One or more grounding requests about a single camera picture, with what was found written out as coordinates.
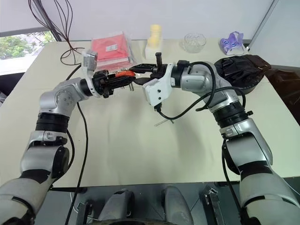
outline white bottle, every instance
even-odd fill
[[[161,26],[158,24],[151,25],[151,36],[148,38],[145,48],[145,59],[155,60],[155,53],[161,53],[163,39],[161,36]]]

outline white table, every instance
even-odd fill
[[[75,45],[89,47],[89,42]],[[145,41],[133,41],[142,62]],[[35,129],[40,95],[65,80],[75,68],[60,63],[66,43],[49,43],[0,108],[0,184],[20,175],[19,163],[31,131]],[[202,52],[189,54],[177,40],[164,41],[164,63],[177,60],[215,62],[225,57],[217,39],[208,39]],[[82,76],[81,71],[74,77]],[[163,112],[174,116],[197,99],[176,89],[163,103]],[[81,102],[89,130],[89,153],[82,186],[224,181],[222,138],[209,111],[191,110],[174,124],[155,124],[163,118],[145,101],[142,88],[115,90],[108,99],[91,97]],[[300,175],[300,128],[271,84],[264,78],[247,95],[246,110],[253,110],[261,133],[272,149],[274,170],[283,177]],[[73,166],[55,187],[75,187],[85,146],[83,121],[77,109],[69,121],[75,142]],[[229,172],[231,180],[239,177]]]

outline gray floor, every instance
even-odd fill
[[[300,191],[300,178],[286,179],[298,192]],[[168,184],[152,185],[129,185],[129,186],[106,186],[89,187],[88,191],[77,197],[75,207],[80,202],[91,202],[98,217],[104,203],[116,191],[126,188],[135,194],[135,218],[164,219],[164,211],[161,206],[161,191]],[[203,204],[199,199],[199,193],[210,185],[218,191],[221,211],[226,225],[240,225],[238,211],[235,207],[233,198],[228,187],[216,187],[214,183],[183,183],[173,184],[185,197],[191,210],[195,225],[207,225],[206,216],[203,210]],[[234,190],[239,195],[239,185],[234,185]],[[68,192],[49,191],[45,202],[37,215],[36,225],[57,225],[64,224],[68,209],[71,204],[70,194]],[[77,214],[72,211],[70,225],[76,223]]]

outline red object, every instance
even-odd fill
[[[127,40],[124,34],[94,39],[92,50],[98,52],[98,61],[118,60],[129,56]]]
[[[135,76],[135,73],[133,71],[130,71],[130,70],[117,72],[116,77],[120,77],[120,76]]]

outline white cable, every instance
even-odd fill
[[[299,194],[299,192],[298,191],[296,191],[291,185],[289,185],[286,181],[285,181],[285,183],[290,187],[290,189],[292,189],[295,193],[297,193],[297,195],[299,195],[300,196],[300,194]]]
[[[72,201],[73,201],[73,198],[72,198],[71,192],[70,192],[70,199],[71,199],[71,202],[72,202]],[[73,210],[78,214],[78,211],[75,209],[74,206],[73,206]],[[89,216],[88,216],[88,218],[89,218],[89,219],[92,219],[92,220],[100,221],[100,220],[98,220],[98,219],[96,219],[96,218],[93,218],[93,217],[89,217]]]

